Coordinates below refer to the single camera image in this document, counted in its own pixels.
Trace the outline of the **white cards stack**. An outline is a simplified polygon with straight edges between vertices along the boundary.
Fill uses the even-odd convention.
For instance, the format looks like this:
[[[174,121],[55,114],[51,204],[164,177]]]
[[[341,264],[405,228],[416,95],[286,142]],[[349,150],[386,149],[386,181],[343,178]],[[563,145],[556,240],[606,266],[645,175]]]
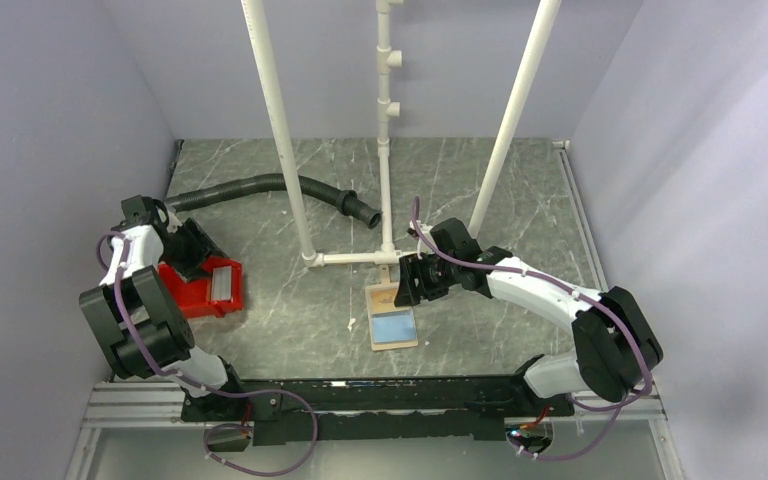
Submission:
[[[212,302],[228,302],[232,300],[233,278],[234,271],[230,265],[213,269],[210,294]]]

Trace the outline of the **yellow credit card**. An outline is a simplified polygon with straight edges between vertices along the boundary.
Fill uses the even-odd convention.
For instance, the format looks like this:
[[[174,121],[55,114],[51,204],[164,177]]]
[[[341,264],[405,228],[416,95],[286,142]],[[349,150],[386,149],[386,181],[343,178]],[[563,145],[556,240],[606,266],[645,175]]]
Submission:
[[[367,305],[372,315],[383,315],[398,310],[395,305],[395,297],[398,292],[398,286],[373,285],[367,289]]]

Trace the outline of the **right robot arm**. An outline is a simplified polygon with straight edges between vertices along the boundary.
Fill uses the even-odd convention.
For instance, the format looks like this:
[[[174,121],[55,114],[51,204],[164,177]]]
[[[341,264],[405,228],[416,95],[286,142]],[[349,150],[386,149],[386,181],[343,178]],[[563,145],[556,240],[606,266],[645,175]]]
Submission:
[[[534,415],[558,395],[590,391],[606,403],[626,405],[652,392],[652,371],[664,354],[628,290],[578,286],[503,248],[484,249],[456,218],[434,227],[414,220],[409,231],[424,249],[399,260],[396,306],[438,300],[458,286],[522,307],[571,336],[569,351],[538,355],[519,368],[520,381],[510,392],[520,413]]]

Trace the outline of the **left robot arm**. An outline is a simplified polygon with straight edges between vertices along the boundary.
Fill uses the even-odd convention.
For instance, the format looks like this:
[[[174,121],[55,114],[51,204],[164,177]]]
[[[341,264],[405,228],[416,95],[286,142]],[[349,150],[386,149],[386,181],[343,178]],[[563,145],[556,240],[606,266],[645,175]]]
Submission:
[[[122,221],[99,241],[111,249],[105,275],[79,296],[103,356],[120,378],[166,378],[221,419],[239,417],[246,390],[228,361],[197,346],[190,322],[242,310],[242,264],[158,199],[121,207]]]

